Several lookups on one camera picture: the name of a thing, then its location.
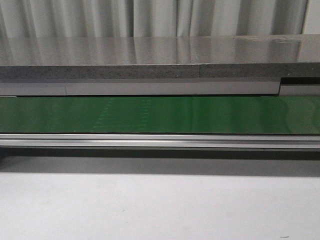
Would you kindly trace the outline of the green conveyor belt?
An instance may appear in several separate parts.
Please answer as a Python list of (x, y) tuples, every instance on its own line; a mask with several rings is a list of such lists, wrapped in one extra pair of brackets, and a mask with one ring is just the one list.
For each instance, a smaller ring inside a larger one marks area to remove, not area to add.
[(3, 97), (2, 133), (320, 132), (317, 96)]

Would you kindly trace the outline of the grey stone counter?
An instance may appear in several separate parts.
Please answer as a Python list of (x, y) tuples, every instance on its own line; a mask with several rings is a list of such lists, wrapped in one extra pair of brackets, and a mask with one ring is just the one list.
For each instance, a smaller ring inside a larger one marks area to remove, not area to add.
[(320, 37), (20, 37), (0, 42), (2, 96), (320, 93)]

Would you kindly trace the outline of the white pleated curtain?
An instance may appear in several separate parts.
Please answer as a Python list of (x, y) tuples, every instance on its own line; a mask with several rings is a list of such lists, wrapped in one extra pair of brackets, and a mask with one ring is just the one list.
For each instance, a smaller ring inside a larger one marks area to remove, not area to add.
[(317, 0), (3, 0), (0, 3), (3, 38), (319, 32)]

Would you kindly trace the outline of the aluminium conveyor frame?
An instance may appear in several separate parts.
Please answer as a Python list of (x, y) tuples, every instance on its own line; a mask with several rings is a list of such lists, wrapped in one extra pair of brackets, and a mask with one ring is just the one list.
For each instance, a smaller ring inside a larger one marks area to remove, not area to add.
[(319, 134), (2, 133), (2, 147), (318, 150)]

